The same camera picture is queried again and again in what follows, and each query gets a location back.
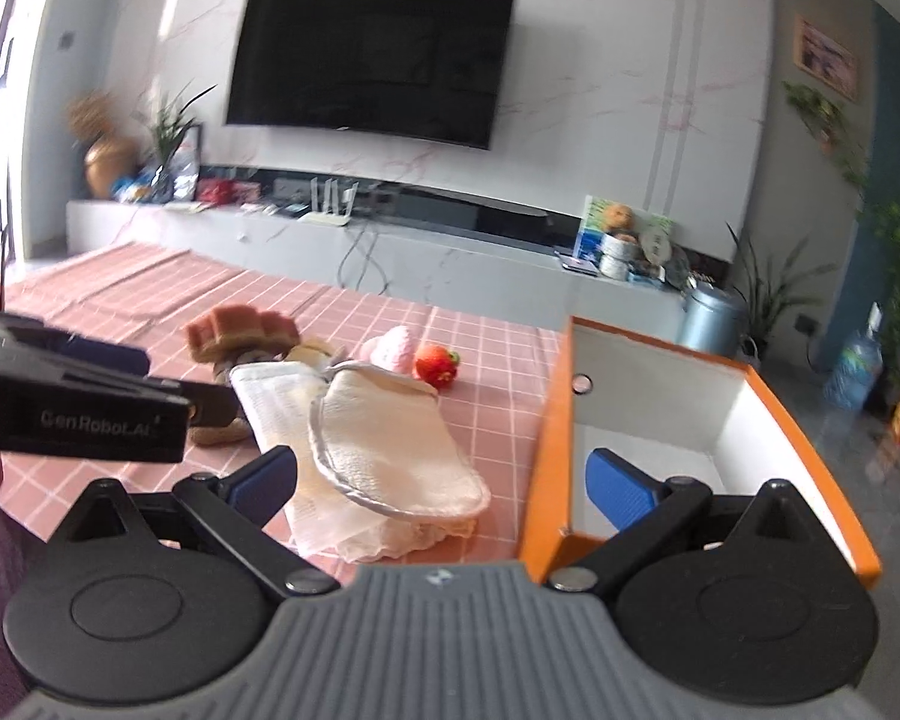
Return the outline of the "white lace cloth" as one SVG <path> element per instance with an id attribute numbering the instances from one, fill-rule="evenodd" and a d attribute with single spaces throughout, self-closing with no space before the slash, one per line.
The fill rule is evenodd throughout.
<path id="1" fill-rule="evenodd" d="M 347 499 L 318 473 L 308 437 L 308 413 L 312 401 L 326 388 L 328 369 L 317 372 L 300 362 L 270 362 L 238 366 L 230 374 L 258 447 L 269 450 L 287 445 L 297 457 L 297 489 L 284 507 L 297 553 L 372 562 L 429 550 L 449 536 L 471 535 L 479 515 L 450 523 L 387 517 Z"/>

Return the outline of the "cream fluffy cloth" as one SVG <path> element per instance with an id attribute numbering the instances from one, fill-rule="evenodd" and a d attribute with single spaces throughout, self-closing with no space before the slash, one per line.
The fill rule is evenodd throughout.
<path id="1" fill-rule="evenodd" d="M 471 520 L 491 491 L 440 416 L 434 387 L 363 362 L 325 372 L 308 413 L 318 473 L 347 499 L 421 523 Z"/>

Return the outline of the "brown plush toy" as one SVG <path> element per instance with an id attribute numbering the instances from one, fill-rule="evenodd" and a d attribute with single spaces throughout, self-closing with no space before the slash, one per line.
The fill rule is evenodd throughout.
<path id="1" fill-rule="evenodd" d="M 226 409 L 224 413 L 230 415 L 229 421 L 222 424 L 221 415 L 215 417 L 214 424 L 201 424 L 201 426 L 191 426 L 188 431 L 188 439 L 191 444 L 196 447 L 222 447 L 222 445 L 240 444 L 245 442 L 251 436 L 251 429 L 245 419 L 242 406 L 238 405 L 232 390 L 232 382 L 230 382 L 230 374 L 233 369 L 238 366 L 248 366 L 249 364 L 269 364 L 270 362 L 300 362 L 312 371 L 324 371 L 331 364 L 341 362 L 346 359 L 346 348 L 333 348 L 322 340 L 307 341 L 307 343 L 299 343 L 290 351 L 285 353 L 273 353 L 261 348 L 244 348 L 229 351 L 224 356 L 216 359 L 212 363 L 212 383 L 217 388 L 224 388 L 226 394 L 229 395 Z"/>

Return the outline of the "brown sponge block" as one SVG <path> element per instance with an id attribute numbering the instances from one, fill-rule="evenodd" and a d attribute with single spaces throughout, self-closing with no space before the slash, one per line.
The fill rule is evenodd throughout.
<path id="1" fill-rule="evenodd" d="M 188 353 L 194 362 L 219 362 L 245 351 L 285 355 L 301 343 L 301 333 L 291 316 L 253 305 L 214 307 L 185 325 Z"/>

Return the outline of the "orange white storage box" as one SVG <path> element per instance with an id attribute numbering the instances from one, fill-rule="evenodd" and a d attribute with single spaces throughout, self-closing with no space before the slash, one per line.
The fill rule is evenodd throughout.
<path id="1" fill-rule="evenodd" d="M 656 479 L 692 476 L 718 494 L 752 494 L 768 479 L 786 479 L 865 587 L 883 573 L 841 486 L 752 367 L 574 317 L 551 376 L 518 543 L 535 580 L 616 532 L 585 494 L 585 460 L 595 449 Z"/>

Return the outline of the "pink white knitted item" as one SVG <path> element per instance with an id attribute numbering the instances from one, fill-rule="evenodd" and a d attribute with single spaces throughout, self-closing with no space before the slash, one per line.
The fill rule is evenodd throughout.
<path id="1" fill-rule="evenodd" d="M 365 340 L 354 353 L 354 359 L 385 371 L 397 372 L 400 376 L 411 376 L 414 353 L 416 342 L 413 335 L 406 325 L 398 325 L 378 337 Z"/>

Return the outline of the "grey metal trash bin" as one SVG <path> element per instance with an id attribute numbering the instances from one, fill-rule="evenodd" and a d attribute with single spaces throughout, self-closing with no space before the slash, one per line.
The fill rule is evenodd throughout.
<path id="1" fill-rule="evenodd" d="M 745 301 L 701 281 L 686 293 L 685 316 L 676 343 L 706 355 L 735 358 L 745 325 Z"/>

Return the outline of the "red gift box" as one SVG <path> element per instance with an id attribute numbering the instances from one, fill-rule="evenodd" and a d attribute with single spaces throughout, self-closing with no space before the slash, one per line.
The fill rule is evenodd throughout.
<path id="1" fill-rule="evenodd" d="M 258 182 L 236 181 L 235 179 L 199 179 L 196 200 L 203 205 L 243 205 L 261 199 L 261 185 Z"/>

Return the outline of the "red strawberry toy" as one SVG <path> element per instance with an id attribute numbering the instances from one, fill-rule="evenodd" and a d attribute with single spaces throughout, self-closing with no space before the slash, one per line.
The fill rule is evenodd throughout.
<path id="1" fill-rule="evenodd" d="M 441 344 L 424 343 L 414 353 L 413 376 L 439 392 L 452 387 L 459 367 L 460 356 Z"/>

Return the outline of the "floor potted plant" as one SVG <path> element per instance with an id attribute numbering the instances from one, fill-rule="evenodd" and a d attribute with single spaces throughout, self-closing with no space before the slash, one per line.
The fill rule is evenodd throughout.
<path id="1" fill-rule="evenodd" d="M 784 260 L 777 263 L 774 255 L 759 259 L 751 239 L 727 226 L 735 244 L 736 263 L 743 268 L 745 286 L 733 286 L 733 293 L 745 303 L 746 330 L 741 349 L 752 353 L 752 360 L 761 366 L 766 360 L 770 337 L 785 312 L 798 307 L 818 305 L 818 296 L 803 294 L 803 284 L 816 278 L 827 277 L 837 270 L 835 263 L 816 263 L 802 268 L 800 260 L 809 244 L 809 237 L 801 238 L 790 249 Z"/>

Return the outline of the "white marble tv cabinet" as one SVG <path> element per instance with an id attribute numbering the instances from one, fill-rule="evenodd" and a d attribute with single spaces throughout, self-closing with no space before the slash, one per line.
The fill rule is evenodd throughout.
<path id="1" fill-rule="evenodd" d="M 577 275 L 551 254 L 379 218 L 333 227 L 230 208 L 71 200 L 66 239 L 73 254 L 128 242 L 190 249 L 268 275 L 549 330 L 577 316 L 673 341 L 683 321 L 679 294 Z"/>

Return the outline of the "white ceramic jars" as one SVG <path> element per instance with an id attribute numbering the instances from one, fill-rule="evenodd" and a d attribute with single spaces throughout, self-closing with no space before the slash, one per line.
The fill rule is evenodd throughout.
<path id="1" fill-rule="evenodd" d="M 601 239 L 600 273 L 608 280 L 626 281 L 629 266 L 642 254 L 639 241 L 630 232 L 608 232 Z"/>

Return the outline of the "potted grass plant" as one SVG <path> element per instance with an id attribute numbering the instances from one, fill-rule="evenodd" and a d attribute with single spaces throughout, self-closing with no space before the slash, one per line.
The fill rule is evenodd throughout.
<path id="1" fill-rule="evenodd" d="M 146 127 L 151 137 L 154 172 L 149 188 L 149 199 L 154 203 L 167 203 L 173 200 L 175 179 L 172 174 L 172 161 L 196 122 L 191 115 L 191 108 L 214 90 L 214 85 L 208 86 L 188 99 L 183 98 L 182 93 L 173 98 L 164 94 L 155 105 L 152 114 L 137 116 L 137 121 Z"/>

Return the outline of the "hanging vine plant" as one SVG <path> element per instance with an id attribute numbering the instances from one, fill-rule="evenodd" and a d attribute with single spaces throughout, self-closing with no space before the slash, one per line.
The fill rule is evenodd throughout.
<path id="1" fill-rule="evenodd" d="M 868 179 L 868 156 L 862 140 L 848 121 L 844 106 L 819 89 L 803 83 L 783 82 L 785 100 L 806 132 L 855 192 L 862 195 Z"/>

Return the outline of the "framed wall picture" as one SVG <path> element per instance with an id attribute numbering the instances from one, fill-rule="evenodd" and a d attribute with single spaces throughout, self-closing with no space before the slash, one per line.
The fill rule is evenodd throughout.
<path id="1" fill-rule="evenodd" d="M 803 16 L 795 16 L 793 63 L 849 101 L 859 94 L 859 62 L 850 50 Z"/>

